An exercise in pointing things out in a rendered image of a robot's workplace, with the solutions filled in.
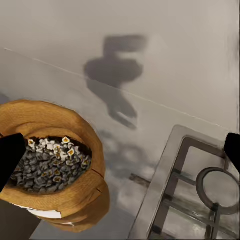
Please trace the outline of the popcorn bag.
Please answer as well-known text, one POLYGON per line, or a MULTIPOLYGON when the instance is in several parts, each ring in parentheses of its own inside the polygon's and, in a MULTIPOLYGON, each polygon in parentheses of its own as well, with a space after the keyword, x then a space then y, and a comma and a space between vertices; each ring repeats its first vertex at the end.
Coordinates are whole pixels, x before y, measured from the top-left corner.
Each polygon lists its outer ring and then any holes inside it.
POLYGON ((106 174, 103 144, 76 111, 23 99, 0 105, 0 139, 16 134, 22 134, 26 147, 30 146, 29 140, 39 146, 46 139, 62 144, 67 137, 85 159, 90 158, 90 165, 73 184, 55 193, 30 193, 10 178, 0 193, 1 200, 37 217, 61 219, 80 212, 102 195, 106 174))

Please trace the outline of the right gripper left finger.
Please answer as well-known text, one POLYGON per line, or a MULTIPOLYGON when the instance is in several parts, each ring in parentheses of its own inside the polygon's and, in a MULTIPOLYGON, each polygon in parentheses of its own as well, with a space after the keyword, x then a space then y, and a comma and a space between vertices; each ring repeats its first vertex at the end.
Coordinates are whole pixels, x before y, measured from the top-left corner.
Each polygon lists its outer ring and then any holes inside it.
POLYGON ((26 143, 21 133, 0 138, 0 193, 25 156, 26 143))

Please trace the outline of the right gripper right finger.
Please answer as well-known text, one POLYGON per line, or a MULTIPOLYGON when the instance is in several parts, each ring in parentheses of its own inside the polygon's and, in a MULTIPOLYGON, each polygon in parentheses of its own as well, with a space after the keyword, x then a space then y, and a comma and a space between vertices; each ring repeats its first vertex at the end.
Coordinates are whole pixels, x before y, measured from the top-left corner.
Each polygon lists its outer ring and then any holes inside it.
POLYGON ((240 173, 240 134, 230 132, 226 137, 223 150, 240 173))

